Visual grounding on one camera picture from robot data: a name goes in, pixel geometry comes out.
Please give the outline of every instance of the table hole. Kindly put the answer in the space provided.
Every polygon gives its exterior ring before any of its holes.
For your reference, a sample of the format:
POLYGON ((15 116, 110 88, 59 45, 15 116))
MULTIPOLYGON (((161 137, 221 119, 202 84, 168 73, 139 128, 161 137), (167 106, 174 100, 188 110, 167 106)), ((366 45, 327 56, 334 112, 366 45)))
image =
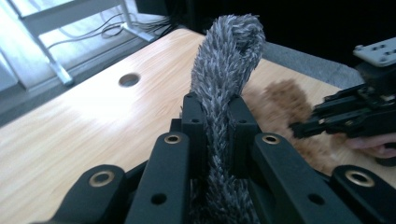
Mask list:
POLYGON ((140 76, 136 73, 127 74, 120 78, 119 84, 122 87, 132 87, 139 82, 140 76))

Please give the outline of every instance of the white metal frame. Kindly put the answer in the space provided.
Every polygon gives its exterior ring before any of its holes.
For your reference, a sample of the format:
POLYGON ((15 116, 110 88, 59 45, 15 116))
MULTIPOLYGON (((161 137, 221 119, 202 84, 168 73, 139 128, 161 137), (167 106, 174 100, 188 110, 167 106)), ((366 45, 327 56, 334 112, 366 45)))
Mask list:
POLYGON ((50 51, 40 40, 40 35, 72 22, 82 20, 109 8, 121 5, 122 14, 125 19, 125 23, 122 25, 122 28, 148 42, 154 40, 154 36, 133 28, 125 0, 77 0, 57 7, 45 9, 28 16, 22 16, 21 12, 12 0, 8 0, 8 3, 18 14, 20 21, 29 32, 30 37, 32 37, 48 58, 51 69, 66 86, 73 84, 73 78, 66 72, 62 65, 53 58, 50 51))

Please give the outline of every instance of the fluffy gray yarn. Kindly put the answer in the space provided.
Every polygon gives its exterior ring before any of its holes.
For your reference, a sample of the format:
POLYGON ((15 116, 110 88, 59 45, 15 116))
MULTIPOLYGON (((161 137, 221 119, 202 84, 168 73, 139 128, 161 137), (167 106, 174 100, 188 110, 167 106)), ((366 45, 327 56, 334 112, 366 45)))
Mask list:
POLYGON ((236 179, 226 166, 227 113, 229 101, 242 92, 262 58, 264 41, 257 17, 222 16, 207 32, 195 58, 191 91, 197 93, 206 115, 209 173, 205 186, 195 186, 201 189, 193 190, 194 223, 259 223, 246 181, 236 179))

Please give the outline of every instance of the robotic hand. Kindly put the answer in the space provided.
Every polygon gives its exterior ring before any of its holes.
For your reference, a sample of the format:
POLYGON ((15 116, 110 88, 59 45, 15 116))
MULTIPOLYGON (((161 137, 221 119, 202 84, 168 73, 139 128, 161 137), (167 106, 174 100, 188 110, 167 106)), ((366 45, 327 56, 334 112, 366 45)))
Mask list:
MULTIPOLYGON (((396 133, 396 37, 366 47, 357 46, 354 54, 363 59, 356 68, 365 83, 325 97, 322 104, 315 105, 307 122, 290 127, 299 138, 322 132, 345 133, 352 138, 348 143, 354 148, 371 147, 377 142, 377 149, 393 155, 386 150, 396 148, 396 143, 384 144, 379 140, 390 137, 391 141, 391 134, 396 133)), ((376 161, 396 165, 396 157, 376 161)))

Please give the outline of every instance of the brown fur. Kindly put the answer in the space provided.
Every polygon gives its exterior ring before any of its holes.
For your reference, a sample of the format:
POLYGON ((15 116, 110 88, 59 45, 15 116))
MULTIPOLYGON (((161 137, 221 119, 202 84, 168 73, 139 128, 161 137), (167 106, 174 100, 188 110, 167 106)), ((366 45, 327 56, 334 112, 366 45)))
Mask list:
POLYGON ((271 83, 262 91, 246 92, 243 98, 263 132, 282 135, 313 168, 331 174, 338 165, 331 150, 312 137, 294 138, 289 128, 293 122, 307 120, 312 112, 305 92, 294 80, 271 83))

